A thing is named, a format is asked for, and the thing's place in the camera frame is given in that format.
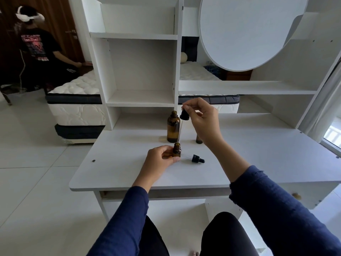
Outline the person's left hand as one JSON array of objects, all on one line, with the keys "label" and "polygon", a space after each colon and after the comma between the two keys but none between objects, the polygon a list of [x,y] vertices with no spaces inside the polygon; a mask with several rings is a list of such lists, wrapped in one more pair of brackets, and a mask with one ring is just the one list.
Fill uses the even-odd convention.
[{"label": "person's left hand", "polygon": [[163,145],[148,151],[139,176],[149,183],[155,183],[171,165],[167,165],[166,159],[172,156],[173,147]]}]

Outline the person's right hand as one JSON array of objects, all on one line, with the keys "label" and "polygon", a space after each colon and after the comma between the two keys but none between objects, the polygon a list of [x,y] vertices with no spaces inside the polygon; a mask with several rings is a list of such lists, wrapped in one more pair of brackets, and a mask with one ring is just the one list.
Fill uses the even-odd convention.
[{"label": "person's right hand", "polygon": [[194,98],[183,103],[182,109],[190,113],[201,113],[201,126],[194,129],[207,147],[211,148],[223,140],[219,126],[219,114],[215,107],[202,98]]}]

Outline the long glass dropper black cap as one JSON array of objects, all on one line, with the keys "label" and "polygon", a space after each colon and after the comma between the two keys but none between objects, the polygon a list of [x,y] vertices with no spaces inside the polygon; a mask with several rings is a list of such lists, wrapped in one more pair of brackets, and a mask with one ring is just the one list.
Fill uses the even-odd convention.
[{"label": "long glass dropper black cap", "polygon": [[177,143],[180,143],[183,125],[184,125],[185,121],[188,121],[190,119],[190,116],[185,110],[182,110],[179,118],[180,118],[180,129],[179,129],[179,134],[178,134],[178,138],[177,138]]}]

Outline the person's left forearm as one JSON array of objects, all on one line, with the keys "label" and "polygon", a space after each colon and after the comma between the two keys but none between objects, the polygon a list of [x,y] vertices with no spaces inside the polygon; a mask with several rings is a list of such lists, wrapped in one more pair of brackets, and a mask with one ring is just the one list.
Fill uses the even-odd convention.
[{"label": "person's left forearm", "polygon": [[138,176],[86,256],[138,256],[151,185]]}]

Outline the person's right forearm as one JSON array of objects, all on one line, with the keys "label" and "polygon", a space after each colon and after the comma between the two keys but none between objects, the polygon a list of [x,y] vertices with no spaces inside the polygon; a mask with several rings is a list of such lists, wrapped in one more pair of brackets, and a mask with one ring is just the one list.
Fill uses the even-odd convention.
[{"label": "person's right forearm", "polygon": [[341,241],[297,199],[247,163],[221,137],[205,141],[230,181],[230,199],[274,256],[341,256]]}]

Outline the large amber glass bottle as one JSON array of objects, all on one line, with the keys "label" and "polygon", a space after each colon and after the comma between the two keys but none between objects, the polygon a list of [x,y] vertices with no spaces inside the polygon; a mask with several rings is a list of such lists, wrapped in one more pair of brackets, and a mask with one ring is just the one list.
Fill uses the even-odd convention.
[{"label": "large amber glass bottle", "polygon": [[170,143],[178,142],[180,133],[181,120],[177,115],[177,111],[172,111],[167,120],[167,141]]}]

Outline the blue patterned cloth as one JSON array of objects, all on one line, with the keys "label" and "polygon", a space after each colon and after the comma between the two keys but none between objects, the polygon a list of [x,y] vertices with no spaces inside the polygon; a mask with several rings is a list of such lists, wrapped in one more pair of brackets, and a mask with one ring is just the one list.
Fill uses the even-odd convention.
[{"label": "blue patterned cloth", "polygon": [[216,65],[206,65],[204,66],[204,68],[210,72],[211,74],[213,74],[214,76],[216,76],[217,78],[219,78],[220,80],[222,81],[225,81],[226,80],[226,77],[227,77],[227,71],[216,66]]}]

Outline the person's left leg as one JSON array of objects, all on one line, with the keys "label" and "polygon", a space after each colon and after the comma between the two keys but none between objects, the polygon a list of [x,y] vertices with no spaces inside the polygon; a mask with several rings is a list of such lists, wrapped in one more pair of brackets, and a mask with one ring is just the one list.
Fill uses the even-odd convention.
[{"label": "person's left leg", "polygon": [[138,256],[169,256],[158,229],[148,216],[142,230]]}]

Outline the person's leg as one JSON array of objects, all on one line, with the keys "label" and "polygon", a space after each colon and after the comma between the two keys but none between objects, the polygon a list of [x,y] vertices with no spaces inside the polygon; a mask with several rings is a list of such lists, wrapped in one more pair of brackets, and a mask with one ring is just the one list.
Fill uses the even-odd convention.
[{"label": "person's leg", "polygon": [[148,216],[142,230],[138,256],[169,256],[158,229]]},{"label": "person's leg", "polygon": [[203,232],[199,256],[259,254],[238,219],[229,212],[220,212]]}]

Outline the person's right leg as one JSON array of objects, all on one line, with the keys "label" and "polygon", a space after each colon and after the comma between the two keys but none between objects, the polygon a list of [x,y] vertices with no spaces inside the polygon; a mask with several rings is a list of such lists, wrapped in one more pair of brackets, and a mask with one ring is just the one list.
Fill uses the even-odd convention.
[{"label": "person's right leg", "polygon": [[229,212],[220,212],[203,232],[199,256],[259,254],[238,219]]}]

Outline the white bed base dark trim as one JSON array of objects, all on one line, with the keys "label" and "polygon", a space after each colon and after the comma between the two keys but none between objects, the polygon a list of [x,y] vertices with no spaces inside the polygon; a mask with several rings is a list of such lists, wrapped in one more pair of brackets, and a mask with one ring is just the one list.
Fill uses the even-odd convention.
[{"label": "white bed base dark trim", "polygon": [[[47,103],[53,114],[58,136],[66,140],[68,144],[93,143],[107,124],[105,108],[99,96],[80,97],[71,96],[47,97]],[[237,113],[239,102],[218,105],[217,109],[223,113]],[[109,107],[118,108],[123,114],[168,114],[171,110],[179,113],[181,106],[174,107]]]}]

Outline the white quilted mattress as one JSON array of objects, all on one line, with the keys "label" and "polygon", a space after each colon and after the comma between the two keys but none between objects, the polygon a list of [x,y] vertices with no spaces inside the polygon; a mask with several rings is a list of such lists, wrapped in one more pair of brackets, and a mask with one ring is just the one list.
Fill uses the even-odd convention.
[{"label": "white quilted mattress", "polygon": [[[187,61],[180,65],[180,80],[220,81],[218,77],[197,62]],[[203,98],[211,105],[238,104],[239,95],[185,95],[178,97],[178,104],[191,98]],[[56,87],[45,95],[49,104],[102,104],[99,84],[96,82],[94,70],[80,76],[71,82]]]}]

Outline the brown wooden door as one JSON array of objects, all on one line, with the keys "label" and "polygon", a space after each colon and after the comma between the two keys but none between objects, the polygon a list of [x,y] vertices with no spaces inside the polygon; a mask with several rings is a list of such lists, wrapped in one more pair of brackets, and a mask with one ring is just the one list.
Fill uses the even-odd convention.
[{"label": "brown wooden door", "polygon": [[36,8],[45,17],[39,26],[55,37],[65,56],[75,62],[85,62],[79,39],[65,33],[76,30],[69,0],[0,0],[0,44],[7,44],[4,55],[13,55],[14,62],[18,59],[14,25],[18,22],[15,13],[20,5]]}]

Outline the white headset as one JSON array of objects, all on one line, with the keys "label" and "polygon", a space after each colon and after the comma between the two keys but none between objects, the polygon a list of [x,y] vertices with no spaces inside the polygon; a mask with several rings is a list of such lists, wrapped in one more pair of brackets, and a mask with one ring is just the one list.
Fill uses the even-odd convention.
[{"label": "white headset", "polygon": [[19,6],[16,12],[16,16],[19,20],[23,21],[23,22],[28,22],[30,20],[40,20],[40,21],[45,21],[45,17],[40,14],[40,13],[36,13],[36,15],[34,16],[28,16],[26,14],[22,14],[21,13],[21,9],[23,8],[23,6]]}]

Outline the window frame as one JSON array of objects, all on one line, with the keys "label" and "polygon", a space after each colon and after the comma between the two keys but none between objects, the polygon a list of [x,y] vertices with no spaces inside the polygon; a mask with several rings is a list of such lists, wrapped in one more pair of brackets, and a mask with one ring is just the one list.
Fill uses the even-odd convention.
[{"label": "window frame", "polygon": [[320,144],[341,159],[341,129],[338,126],[330,125]]}]

